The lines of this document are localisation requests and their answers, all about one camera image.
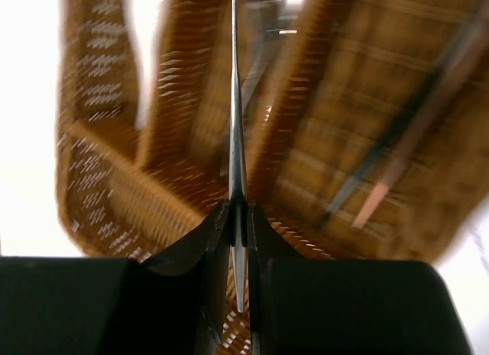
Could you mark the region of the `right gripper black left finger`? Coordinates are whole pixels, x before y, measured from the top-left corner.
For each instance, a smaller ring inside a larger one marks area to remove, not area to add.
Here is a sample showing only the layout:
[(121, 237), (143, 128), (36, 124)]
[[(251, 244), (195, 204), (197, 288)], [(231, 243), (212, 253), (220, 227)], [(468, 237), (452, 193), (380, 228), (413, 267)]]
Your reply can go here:
[(196, 228), (144, 261), (163, 279), (155, 327), (165, 354), (214, 354), (222, 343), (229, 209), (221, 200)]

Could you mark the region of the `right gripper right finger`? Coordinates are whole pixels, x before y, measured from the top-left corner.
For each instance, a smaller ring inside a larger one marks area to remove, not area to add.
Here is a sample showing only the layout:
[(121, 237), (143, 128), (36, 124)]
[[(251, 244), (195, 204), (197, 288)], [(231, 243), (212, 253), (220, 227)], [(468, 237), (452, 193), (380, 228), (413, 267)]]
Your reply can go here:
[(253, 354), (313, 353), (311, 262), (270, 225), (263, 208), (248, 208), (248, 283)]

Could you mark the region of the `silver knife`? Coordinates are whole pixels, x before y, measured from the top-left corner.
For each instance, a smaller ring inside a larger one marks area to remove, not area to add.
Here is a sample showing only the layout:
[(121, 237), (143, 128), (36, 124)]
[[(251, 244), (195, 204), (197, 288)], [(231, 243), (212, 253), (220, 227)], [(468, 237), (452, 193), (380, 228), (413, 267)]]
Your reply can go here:
[(229, 164), (228, 194), (231, 203), (230, 212), (234, 227), (232, 243), (232, 263), (235, 277), (237, 309), (245, 311), (247, 280), (247, 207), (246, 168), (244, 129), (242, 120), (241, 79), (238, 65), (238, 0), (231, 0), (232, 9), (232, 76), (231, 104), (229, 122)]

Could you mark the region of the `copper brown knife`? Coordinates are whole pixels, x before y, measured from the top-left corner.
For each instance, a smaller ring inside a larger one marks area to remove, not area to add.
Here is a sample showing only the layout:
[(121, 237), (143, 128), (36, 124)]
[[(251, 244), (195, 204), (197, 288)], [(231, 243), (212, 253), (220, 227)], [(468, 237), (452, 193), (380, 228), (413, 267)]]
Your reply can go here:
[(393, 156), (385, 170), (385, 173), (377, 181), (370, 195), (352, 223), (353, 228), (362, 228), (373, 215), (379, 204), (386, 197), (395, 182), (402, 176), (406, 169), (410, 155), (419, 143), (426, 128), (430, 110), (427, 106), (421, 108), (416, 114), (406, 131), (403, 133)]

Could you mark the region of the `black knife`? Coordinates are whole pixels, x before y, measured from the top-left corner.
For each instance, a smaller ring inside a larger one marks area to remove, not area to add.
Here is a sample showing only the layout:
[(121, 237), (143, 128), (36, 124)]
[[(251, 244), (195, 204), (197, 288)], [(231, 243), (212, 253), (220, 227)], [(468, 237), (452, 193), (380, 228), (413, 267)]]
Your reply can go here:
[(320, 227), (325, 227), (333, 215), (347, 202), (368, 173), (377, 165), (383, 151), (397, 147), (403, 133), (419, 110), (430, 110), (424, 134), (439, 117), (444, 107), (456, 96), (467, 78), (474, 71), (488, 48), (488, 0), (480, 0), (473, 14), (461, 26), (449, 45), (435, 61), (434, 69), (423, 80), (419, 90), (403, 106), (403, 110), (379, 136), (329, 203)]

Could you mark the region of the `white spoon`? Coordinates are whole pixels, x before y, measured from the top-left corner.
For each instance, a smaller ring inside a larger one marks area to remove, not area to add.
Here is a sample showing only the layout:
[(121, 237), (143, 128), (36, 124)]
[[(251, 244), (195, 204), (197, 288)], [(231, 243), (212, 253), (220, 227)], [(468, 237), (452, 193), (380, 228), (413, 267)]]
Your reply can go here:
[(146, 125), (157, 67), (160, 27), (166, 21), (167, 0), (126, 0), (126, 21), (138, 76), (135, 127)]

